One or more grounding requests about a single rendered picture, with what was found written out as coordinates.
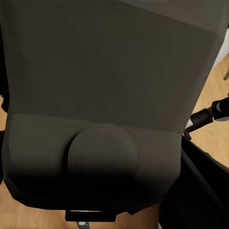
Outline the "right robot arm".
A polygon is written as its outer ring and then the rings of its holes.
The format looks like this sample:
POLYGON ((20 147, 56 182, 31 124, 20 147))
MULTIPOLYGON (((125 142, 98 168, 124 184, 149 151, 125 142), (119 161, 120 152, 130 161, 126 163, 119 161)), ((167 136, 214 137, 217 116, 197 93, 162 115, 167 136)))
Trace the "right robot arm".
POLYGON ((229 93, 227 95, 228 97, 222 100, 212 102, 210 108, 204 108, 197 113, 191 114, 183 135, 191 140, 189 133, 213 123, 213 120, 221 122, 229 121, 229 93))

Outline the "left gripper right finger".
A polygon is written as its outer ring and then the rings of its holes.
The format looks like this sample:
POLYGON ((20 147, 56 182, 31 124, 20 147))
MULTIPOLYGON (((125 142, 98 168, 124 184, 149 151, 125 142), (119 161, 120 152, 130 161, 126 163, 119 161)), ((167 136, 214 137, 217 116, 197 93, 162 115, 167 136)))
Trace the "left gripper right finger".
POLYGON ((229 229, 229 170, 184 135, 175 194, 186 229, 229 229))

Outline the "digital camera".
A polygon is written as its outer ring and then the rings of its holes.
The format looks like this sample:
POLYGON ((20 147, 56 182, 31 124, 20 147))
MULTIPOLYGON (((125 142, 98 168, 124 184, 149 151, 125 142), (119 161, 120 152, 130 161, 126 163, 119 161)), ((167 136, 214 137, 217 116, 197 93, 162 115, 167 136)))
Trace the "digital camera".
POLYGON ((229 0, 0 0, 12 197, 115 222, 174 194, 228 28, 229 0))

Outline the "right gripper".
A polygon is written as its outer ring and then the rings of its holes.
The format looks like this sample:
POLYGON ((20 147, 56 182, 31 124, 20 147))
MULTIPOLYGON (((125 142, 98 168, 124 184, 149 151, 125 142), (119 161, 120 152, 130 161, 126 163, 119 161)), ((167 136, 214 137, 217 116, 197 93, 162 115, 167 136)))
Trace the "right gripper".
POLYGON ((199 118, 197 113, 191 114, 190 120, 193 123, 193 125, 188 127, 188 128, 186 128, 184 130, 184 132, 183 132, 183 135, 185 137, 187 137, 187 139, 189 139, 189 140, 191 140, 191 136, 190 136, 189 133, 191 133, 192 131, 195 131, 195 130, 197 130, 199 128, 202 128, 203 126, 205 126, 205 125, 202 124, 202 122, 201 122, 201 120, 200 120, 200 118, 199 118))

